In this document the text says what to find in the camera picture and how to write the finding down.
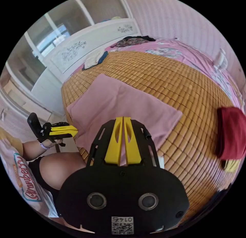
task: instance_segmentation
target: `white fan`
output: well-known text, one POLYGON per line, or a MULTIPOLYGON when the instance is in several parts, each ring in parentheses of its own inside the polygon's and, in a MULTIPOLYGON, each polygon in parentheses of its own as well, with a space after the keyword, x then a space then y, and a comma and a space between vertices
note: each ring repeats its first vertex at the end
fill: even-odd
POLYGON ((228 66, 228 61, 226 59, 226 53, 223 49, 220 48, 220 52, 216 56, 215 60, 213 61, 213 67, 216 70, 225 70, 228 66))

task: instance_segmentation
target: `wristband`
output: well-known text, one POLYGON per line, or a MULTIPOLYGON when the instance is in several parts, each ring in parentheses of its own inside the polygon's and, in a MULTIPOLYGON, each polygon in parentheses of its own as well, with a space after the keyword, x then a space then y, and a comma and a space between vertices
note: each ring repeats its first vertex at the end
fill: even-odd
POLYGON ((45 149, 45 150, 48 150, 48 149, 49 149, 49 147, 45 147, 42 143, 40 143, 40 145, 41 145, 42 148, 45 149))

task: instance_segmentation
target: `hand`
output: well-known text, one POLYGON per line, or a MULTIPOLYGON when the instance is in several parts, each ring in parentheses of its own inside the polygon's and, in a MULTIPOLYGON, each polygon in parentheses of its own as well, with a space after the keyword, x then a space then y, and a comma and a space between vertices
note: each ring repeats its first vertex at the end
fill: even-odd
POLYGON ((49 139, 47 139, 47 140, 43 141, 42 144, 45 147, 51 148, 51 147, 55 146, 56 144, 60 144, 62 142, 63 142, 63 139, 61 139, 61 140, 55 140, 54 143, 51 142, 49 139))

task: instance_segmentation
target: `red towel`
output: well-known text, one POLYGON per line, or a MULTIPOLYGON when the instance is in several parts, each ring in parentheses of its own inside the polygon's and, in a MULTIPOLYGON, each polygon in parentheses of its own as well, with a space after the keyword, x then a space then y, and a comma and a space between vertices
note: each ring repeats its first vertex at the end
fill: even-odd
POLYGON ((246 153, 246 116, 236 107, 219 108, 216 155, 222 159, 241 159, 246 153))

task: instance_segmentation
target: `printed shirt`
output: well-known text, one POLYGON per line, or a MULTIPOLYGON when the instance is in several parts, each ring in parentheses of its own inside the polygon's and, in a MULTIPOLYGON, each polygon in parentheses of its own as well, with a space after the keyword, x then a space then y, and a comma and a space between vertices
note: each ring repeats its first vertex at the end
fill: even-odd
POLYGON ((0 127, 0 157, 3 166, 22 198, 46 217, 58 217, 52 195, 35 180, 23 158, 23 145, 0 127))

